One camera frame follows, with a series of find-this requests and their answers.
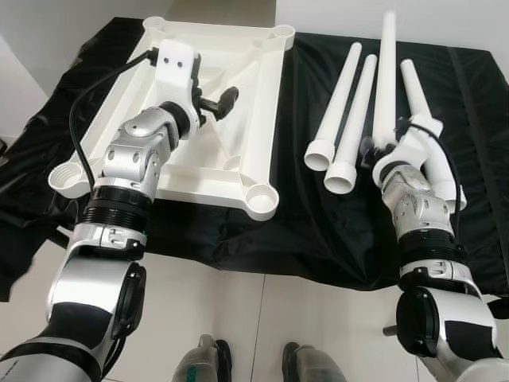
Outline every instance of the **tapered white tube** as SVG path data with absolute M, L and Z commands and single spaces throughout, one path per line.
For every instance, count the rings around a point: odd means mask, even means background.
M 406 96 L 410 105 L 410 112 L 413 116 L 421 115 L 431 120 L 433 116 L 429 110 L 428 103 L 422 90 L 421 82 L 412 60 L 404 60 L 401 63 L 401 73 L 405 84 Z M 427 139 L 428 158 L 424 162 L 426 177 L 435 195 L 443 199 L 451 212 L 454 212 L 456 200 L 456 185 L 453 173 L 447 162 L 447 157 L 439 145 L 431 138 Z M 461 189 L 461 209 L 467 205 L 467 199 Z
M 359 42 L 352 44 L 315 139 L 305 152 L 304 162 L 311 170 L 326 171 L 334 158 L 337 131 L 340 129 L 361 50 L 362 45 Z
M 324 185 L 331 193 L 349 193 L 356 185 L 357 152 L 363 135 L 375 69 L 376 56 L 370 54 L 364 61 L 359 85 L 357 85 L 352 108 L 341 135 L 336 157 L 325 174 Z
M 376 81 L 375 116 L 373 119 L 373 143 L 385 148 L 396 144 L 396 14 L 383 16 L 382 41 L 380 43 L 379 74 Z

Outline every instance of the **robotic arm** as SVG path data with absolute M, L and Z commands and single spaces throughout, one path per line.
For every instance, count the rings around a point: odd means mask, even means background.
M 218 103 L 201 99 L 200 57 L 175 41 L 161 43 L 156 76 L 172 74 L 163 49 L 178 55 L 175 66 L 188 64 L 188 71 L 170 77 L 161 90 L 168 101 L 126 121 L 107 148 L 50 292 L 48 325 L 0 359 L 2 382 L 100 381 L 138 327 L 146 270 L 136 261 L 145 251 L 161 166 L 180 139 L 205 122 L 201 107 L 221 119 L 239 94 L 230 88 Z
M 464 262 L 448 204 L 435 195 L 415 157 L 402 160 L 401 153 L 415 153 L 420 134 L 410 125 L 373 171 L 401 253 L 398 339 L 439 382 L 509 380 L 509 362 L 496 348 L 495 319 Z

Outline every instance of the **black cloth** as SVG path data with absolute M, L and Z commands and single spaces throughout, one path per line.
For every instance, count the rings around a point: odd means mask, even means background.
M 6 220 L 8 212 L 18 226 L 41 219 L 72 225 L 76 203 L 69 205 L 46 183 L 48 172 L 72 152 L 66 123 L 70 102 L 80 88 L 116 66 L 115 59 L 122 56 L 125 60 L 141 33 L 139 21 L 116 18 L 92 40 L 94 44 L 82 49 L 82 61 L 64 75 L 45 109 L 6 153 L 7 163 L 0 165 L 0 218 Z M 298 33 L 286 54 L 270 174 L 280 195 L 274 218 L 260 223 L 237 209 L 157 200 L 148 228 L 148 251 L 219 269 L 299 275 L 358 290 L 397 282 L 394 229 L 369 172 L 359 170 L 354 191 L 337 196 L 325 190 L 323 173 L 310 171 L 303 163 L 305 148 L 320 124 L 353 41 L 363 43 L 361 62 L 367 54 L 379 51 L 375 40 Z M 442 138 L 468 198 L 468 207 L 461 213 L 460 237 L 474 279 L 484 293 L 507 294 L 507 83 L 485 51 L 398 43 L 398 62 L 403 58 L 414 60 L 433 116 L 444 122 Z M 397 115 L 408 117 L 400 75 L 397 81 Z M 62 101 L 69 88 L 72 95 Z M 106 91 L 107 87 L 87 103 L 81 133 Z M 371 132 L 373 100 L 366 135 Z M 46 121 L 44 128 L 41 120 Z M 50 160 L 43 155 L 48 150 L 60 156 Z M 10 162 L 14 155 L 21 158 Z M 22 171 L 10 170 L 10 166 Z M 5 168 L 17 173 L 19 181 L 10 184 L 3 175 Z M 23 201 L 31 198 L 30 190 L 33 203 L 27 208 Z

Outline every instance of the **white wall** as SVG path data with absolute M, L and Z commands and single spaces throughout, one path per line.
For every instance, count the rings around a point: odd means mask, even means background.
M 277 0 L 276 24 L 380 38 L 386 10 L 396 11 L 398 40 L 489 50 L 509 79 L 508 0 Z
M 0 138 L 11 144 L 48 96 L 0 35 Z
M 113 17 L 162 16 L 172 0 L 0 0 L 0 34 L 46 94 Z

